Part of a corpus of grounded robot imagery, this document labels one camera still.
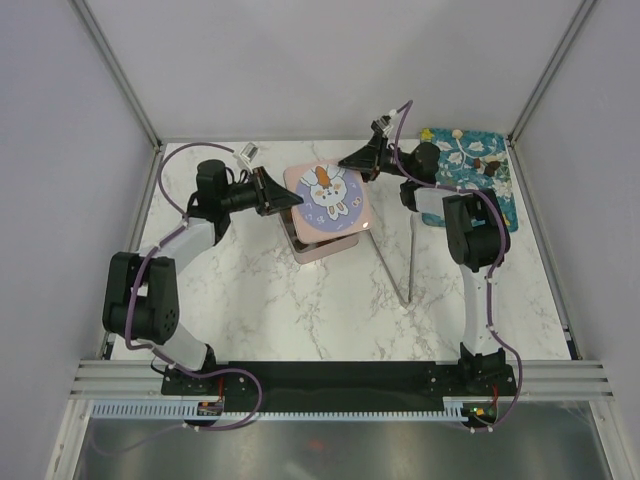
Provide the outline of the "tin lid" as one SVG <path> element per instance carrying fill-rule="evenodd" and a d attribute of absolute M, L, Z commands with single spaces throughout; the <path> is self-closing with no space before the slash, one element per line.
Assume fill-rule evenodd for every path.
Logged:
<path fill-rule="evenodd" d="M 301 242 L 330 241 L 373 226 L 373 209 L 359 172 L 330 160 L 289 167 L 283 179 L 286 188 L 302 198 L 302 203 L 291 209 Z"/>

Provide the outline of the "metal tongs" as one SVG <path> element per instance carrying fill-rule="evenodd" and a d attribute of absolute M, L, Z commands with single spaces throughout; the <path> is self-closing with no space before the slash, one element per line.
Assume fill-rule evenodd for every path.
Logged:
<path fill-rule="evenodd" d="M 376 256 L 403 310 L 413 303 L 415 286 L 416 223 L 413 214 L 385 226 L 379 222 L 369 231 Z"/>

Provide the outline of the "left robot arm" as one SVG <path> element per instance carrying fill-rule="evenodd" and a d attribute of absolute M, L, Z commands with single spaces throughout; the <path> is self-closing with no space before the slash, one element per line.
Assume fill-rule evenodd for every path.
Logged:
<path fill-rule="evenodd" d="M 110 260 L 102 314 L 104 329 L 129 349 L 150 350 L 185 371 L 184 383 L 197 394 L 213 391 L 218 369 L 207 363 L 212 348 L 180 324 L 178 274 L 226 234 L 231 215 L 253 209 L 270 216 L 303 203 L 262 167 L 244 182 L 230 182 L 220 160 L 197 167 L 196 191 L 186 217 L 144 251 L 118 252 Z"/>

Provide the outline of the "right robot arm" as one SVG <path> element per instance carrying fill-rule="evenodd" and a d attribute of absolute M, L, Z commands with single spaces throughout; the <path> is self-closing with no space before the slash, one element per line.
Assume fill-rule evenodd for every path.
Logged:
<path fill-rule="evenodd" d="M 510 248 L 499 203 L 489 189 L 466 190 L 437 182 L 441 150 L 421 143 L 410 153 L 375 133 L 368 143 L 338 165 L 373 181 L 380 174 L 402 176 L 400 201 L 408 210 L 432 213 L 444 221 L 449 254 L 461 270 L 465 328 L 460 345 L 457 382 L 469 394 L 491 386 L 506 364 L 505 346 L 497 339 L 493 280 Z"/>

